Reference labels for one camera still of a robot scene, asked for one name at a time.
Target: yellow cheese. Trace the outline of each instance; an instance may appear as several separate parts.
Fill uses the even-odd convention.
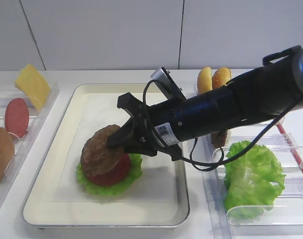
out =
[[[28,64],[21,69],[15,86],[29,97],[35,109],[40,112],[50,93],[50,87],[33,65]]]

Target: lettuce leaf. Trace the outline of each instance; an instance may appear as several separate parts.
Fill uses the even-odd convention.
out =
[[[85,188],[85,191],[92,195],[115,196],[125,192],[141,175],[142,158],[140,154],[129,154],[131,158],[131,168],[127,177],[115,185],[104,187],[92,183],[87,179],[82,170],[82,165],[79,163],[76,167],[76,179],[80,185]]]
[[[229,147],[227,157],[236,155],[249,145],[249,141],[234,143]],[[285,174],[275,155],[263,145],[255,145],[245,155],[225,164],[224,184],[227,196],[226,210],[241,205],[273,206],[285,188]],[[229,217],[254,218],[264,212],[263,207],[238,207],[228,212]]]

